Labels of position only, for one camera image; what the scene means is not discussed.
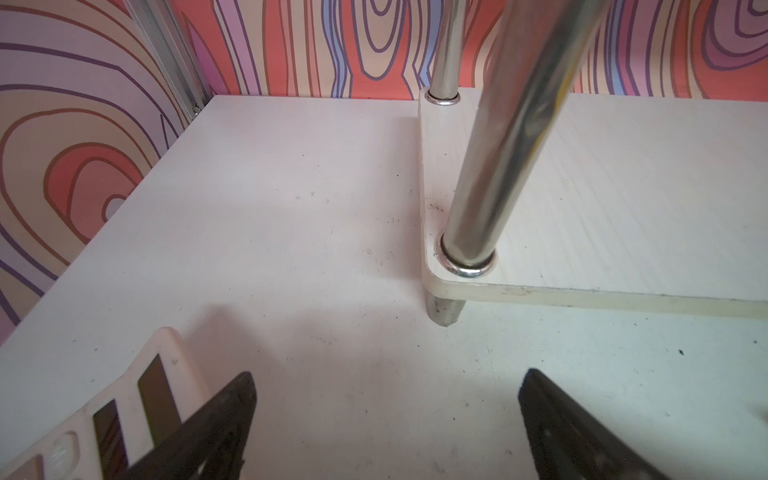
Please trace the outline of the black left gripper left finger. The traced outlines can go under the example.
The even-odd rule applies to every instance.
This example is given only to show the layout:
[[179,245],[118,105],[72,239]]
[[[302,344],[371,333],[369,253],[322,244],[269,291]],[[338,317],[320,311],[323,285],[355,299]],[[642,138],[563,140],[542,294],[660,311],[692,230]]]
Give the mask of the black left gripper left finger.
[[248,371],[236,375],[122,479],[238,479],[257,405]]

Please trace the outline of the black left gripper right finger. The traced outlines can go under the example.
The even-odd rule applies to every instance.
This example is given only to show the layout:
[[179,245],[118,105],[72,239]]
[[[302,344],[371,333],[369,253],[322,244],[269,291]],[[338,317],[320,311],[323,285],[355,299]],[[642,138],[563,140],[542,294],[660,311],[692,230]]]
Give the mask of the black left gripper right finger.
[[665,479],[538,369],[518,393],[527,439],[541,479]]

